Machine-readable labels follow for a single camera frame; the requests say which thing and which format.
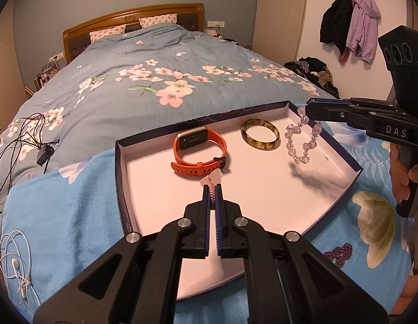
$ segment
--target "bed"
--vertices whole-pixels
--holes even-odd
[[[177,25],[139,25],[138,18],[169,13],[177,13]],[[280,65],[204,34],[203,19],[201,4],[150,6],[64,31],[68,66],[23,104],[1,134],[0,154],[25,124],[23,118],[42,113],[47,120],[42,141],[60,140],[46,174],[36,163],[38,150],[25,146],[12,189],[0,194],[0,236],[18,229],[28,238],[32,282],[42,302],[123,236],[114,180],[117,139],[238,108],[330,98]],[[125,33],[90,43],[91,31],[122,24]],[[364,172],[307,238],[334,262],[351,248],[342,270],[390,311],[411,268],[413,226],[394,213],[388,146],[340,124],[325,128]],[[8,148],[0,161],[0,185],[11,154]],[[17,308],[32,320],[30,310]],[[240,279],[178,303],[175,320],[243,323],[246,317]]]

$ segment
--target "tortoiseshell bangle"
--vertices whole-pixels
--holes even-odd
[[[275,134],[276,139],[270,143],[263,143],[261,141],[257,141],[253,139],[251,136],[247,134],[247,130],[251,126],[264,126],[265,128],[268,128],[270,131],[272,131]],[[263,120],[263,119],[249,119],[241,126],[241,134],[242,138],[245,140],[245,142],[259,150],[272,150],[279,144],[279,131],[275,125],[272,123]]]

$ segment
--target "gray wall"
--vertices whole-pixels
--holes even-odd
[[[195,2],[204,4],[206,20],[225,21],[225,38],[252,44],[257,0],[15,0],[15,50],[23,82],[35,89],[41,67],[63,51],[65,29],[128,8]]]

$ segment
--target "purple jacket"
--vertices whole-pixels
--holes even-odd
[[[347,47],[370,63],[377,49],[377,18],[380,11],[374,0],[355,0]]]

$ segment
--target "wooden headboard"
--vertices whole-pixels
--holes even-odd
[[[203,31],[203,4],[155,5],[111,13],[76,25],[62,33],[66,63],[91,44],[89,33],[126,24],[125,32],[141,29],[139,18],[177,13],[177,24],[189,31]]]

